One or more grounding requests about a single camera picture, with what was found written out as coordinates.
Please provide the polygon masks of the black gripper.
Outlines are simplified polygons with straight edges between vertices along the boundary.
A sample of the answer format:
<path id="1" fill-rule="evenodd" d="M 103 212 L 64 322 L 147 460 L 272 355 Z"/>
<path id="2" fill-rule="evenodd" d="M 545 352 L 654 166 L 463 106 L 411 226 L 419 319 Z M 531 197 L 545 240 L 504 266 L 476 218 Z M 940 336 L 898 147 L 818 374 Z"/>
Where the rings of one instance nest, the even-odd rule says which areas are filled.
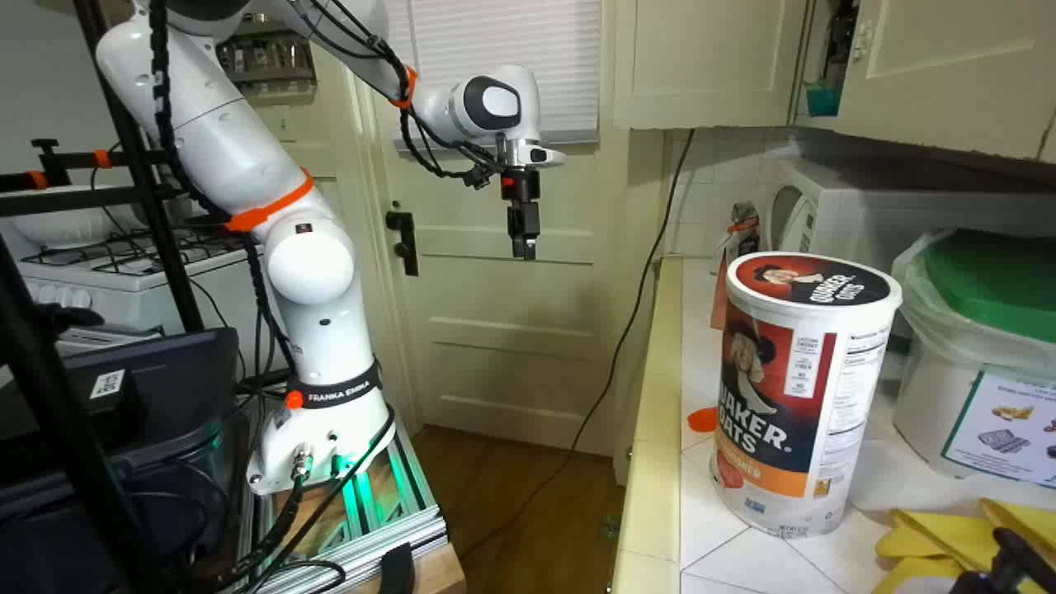
<path id="1" fill-rule="evenodd" d="M 507 202 L 512 256 L 537 259 L 537 236 L 536 236 L 537 235 L 537 170 L 504 168 L 501 197 Z"/>

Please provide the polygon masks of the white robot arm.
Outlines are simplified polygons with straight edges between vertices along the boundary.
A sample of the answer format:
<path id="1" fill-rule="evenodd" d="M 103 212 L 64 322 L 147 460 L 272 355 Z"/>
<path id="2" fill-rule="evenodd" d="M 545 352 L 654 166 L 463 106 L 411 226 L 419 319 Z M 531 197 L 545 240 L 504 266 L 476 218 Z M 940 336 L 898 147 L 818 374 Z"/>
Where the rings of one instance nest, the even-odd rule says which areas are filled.
<path id="1" fill-rule="evenodd" d="M 249 9 L 322 43 L 427 137 L 470 156 L 470 185 L 496 177 L 518 256 L 536 253 L 537 170 L 557 150 L 540 143 L 537 81 L 526 67 L 429 87 L 388 43 L 383 0 L 131 0 L 131 16 L 103 33 L 97 67 L 108 88 L 226 226 L 265 248 L 292 381 L 259 429 L 249 486 L 276 494 L 371 464 L 396 421 L 377 380 L 353 240 L 217 60 Z"/>

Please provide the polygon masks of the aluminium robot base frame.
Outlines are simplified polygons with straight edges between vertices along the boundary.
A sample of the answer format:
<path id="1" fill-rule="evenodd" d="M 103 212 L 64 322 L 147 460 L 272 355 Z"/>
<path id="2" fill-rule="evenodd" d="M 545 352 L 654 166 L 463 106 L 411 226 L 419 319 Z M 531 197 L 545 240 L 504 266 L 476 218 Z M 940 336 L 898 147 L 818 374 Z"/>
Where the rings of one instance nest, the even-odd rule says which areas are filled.
<path id="1" fill-rule="evenodd" d="M 448 526 L 407 433 L 353 478 L 312 488 L 292 533 L 297 549 L 262 568 L 242 594 L 356 594 L 393 549 L 427 557 L 448 540 Z"/>

